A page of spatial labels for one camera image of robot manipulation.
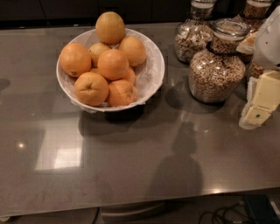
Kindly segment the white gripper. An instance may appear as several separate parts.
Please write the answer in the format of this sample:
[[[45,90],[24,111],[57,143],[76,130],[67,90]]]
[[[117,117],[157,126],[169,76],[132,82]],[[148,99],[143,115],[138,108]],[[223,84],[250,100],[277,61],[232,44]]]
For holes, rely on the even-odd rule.
[[[253,61],[264,69],[280,69],[280,6],[273,10],[258,32],[248,35],[236,47],[236,51],[254,53]],[[250,77],[247,103],[241,112],[239,126],[245,130],[261,127],[279,105],[279,71],[268,71],[258,79]]]

